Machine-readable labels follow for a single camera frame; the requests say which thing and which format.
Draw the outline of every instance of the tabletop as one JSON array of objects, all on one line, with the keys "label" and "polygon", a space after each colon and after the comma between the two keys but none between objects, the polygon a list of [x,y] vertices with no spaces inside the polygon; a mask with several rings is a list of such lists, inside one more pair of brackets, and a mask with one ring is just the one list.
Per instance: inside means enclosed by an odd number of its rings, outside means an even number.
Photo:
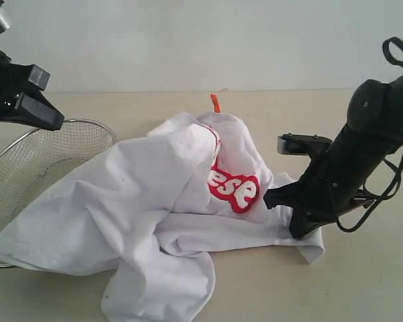
[{"label": "tabletop", "polygon": [[[283,133],[334,138],[346,122],[351,90],[218,93],[222,110],[248,126],[275,172],[298,178],[304,156],[282,156]],[[166,118],[213,109],[209,93],[49,93],[67,118],[100,121],[120,140],[137,138]],[[28,128],[0,124],[0,151]],[[379,167],[369,180],[380,193],[391,180]],[[362,215],[343,217],[351,226]],[[403,321],[403,183],[355,233],[323,228],[325,255],[308,265],[295,248],[264,247],[212,254],[216,287],[195,322]],[[0,321],[100,322],[104,288],[113,272],[75,277],[21,268],[0,269]]]}]

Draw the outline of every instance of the crumpled white cloth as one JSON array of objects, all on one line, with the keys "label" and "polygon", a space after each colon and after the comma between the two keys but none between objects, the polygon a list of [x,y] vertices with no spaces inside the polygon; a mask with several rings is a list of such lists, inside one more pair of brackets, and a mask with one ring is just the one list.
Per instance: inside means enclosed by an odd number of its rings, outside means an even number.
[{"label": "crumpled white cloth", "polygon": [[180,113],[120,142],[47,189],[0,233],[0,260],[72,275],[117,270],[111,322],[188,322],[212,295],[208,252],[297,246],[313,262],[321,230],[294,240],[291,209],[263,195],[273,176],[237,117]]}]

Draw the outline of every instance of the wire mesh basket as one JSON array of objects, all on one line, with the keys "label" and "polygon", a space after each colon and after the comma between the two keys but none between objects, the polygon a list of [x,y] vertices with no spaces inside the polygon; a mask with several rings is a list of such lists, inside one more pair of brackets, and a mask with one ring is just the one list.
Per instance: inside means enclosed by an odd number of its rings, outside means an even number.
[{"label": "wire mesh basket", "polygon": [[0,231],[49,186],[115,143],[111,129],[88,119],[66,120],[59,131],[33,129],[12,143],[0,153]]}]

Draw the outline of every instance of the basket rim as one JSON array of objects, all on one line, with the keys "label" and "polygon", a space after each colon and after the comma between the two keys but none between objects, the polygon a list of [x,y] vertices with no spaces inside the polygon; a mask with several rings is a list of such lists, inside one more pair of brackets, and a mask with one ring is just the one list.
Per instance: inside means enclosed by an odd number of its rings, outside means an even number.
[{"label": "basket rim", "polygon": [[[102,127],[104,129],[106,129],[110,133],[110,135],[112,137],[112,140],[114,141],[114,144],[116,142],[118,142],[118,139],[117,139],[116,134],[114,133],[114,131],[112,131],[112,129],[110,127],[108,127],[107,125],[104,125],[101,122],[94,121],[92,119],[65,119],[63,123],[77,123],[77,122],[79,122],[79,123],[90,123],[90,124],[98,125],[99,127]],[[12,149],[12,147],[14,147],[16,144],[20,143],[26,137],[28,137],[28,136],[32,135],[33,133],[36,133],[37,131],[40,131],[40,130],[42,130],[42,129],[34,128],[34,129],[31,129],[30,131],[27,131],[26,133],[22,134],[18,139],[16,139],[12,143],[10,143],[2,152],[0,152],[0,158],[6,152],[8,152],[10,149]]]}]

